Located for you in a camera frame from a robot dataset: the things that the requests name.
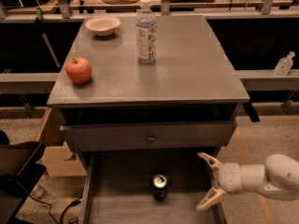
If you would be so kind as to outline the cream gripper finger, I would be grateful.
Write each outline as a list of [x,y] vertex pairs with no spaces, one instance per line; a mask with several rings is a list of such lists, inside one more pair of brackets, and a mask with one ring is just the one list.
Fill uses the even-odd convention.
[[207,163],[207,165],[209,166],[209,168],[213,174],[214,179],[217,179],[218,171],[223,166],[223,163],[220,162],[215,157],[212,157],[212,156],[206,154],[205,152],[198,152],[197,156]]
[[222,188],[212,187],[206,194],[206,196],[196,206],[197,211],[206,211],[211,206],[220,203],[224,200],[226,192]]

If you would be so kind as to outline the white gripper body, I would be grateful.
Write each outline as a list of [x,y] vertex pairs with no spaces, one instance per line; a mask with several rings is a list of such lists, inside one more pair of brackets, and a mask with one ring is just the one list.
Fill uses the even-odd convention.
[[218,171],[220,187],[228,194],[243,192],[241,168],[237,163],[224,163]]

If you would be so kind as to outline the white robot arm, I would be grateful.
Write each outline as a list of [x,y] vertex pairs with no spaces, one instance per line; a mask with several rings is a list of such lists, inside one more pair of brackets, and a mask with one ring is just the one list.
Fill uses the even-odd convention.
[[267,199],[295,201],[299,198],[299,162],[281,154],[269,156],[265,164],[222,163],[199,152],[197,156],[208,164],[214,182],[206,196],[196,206],[205,211],[220,203],[226,195],[257,193]]

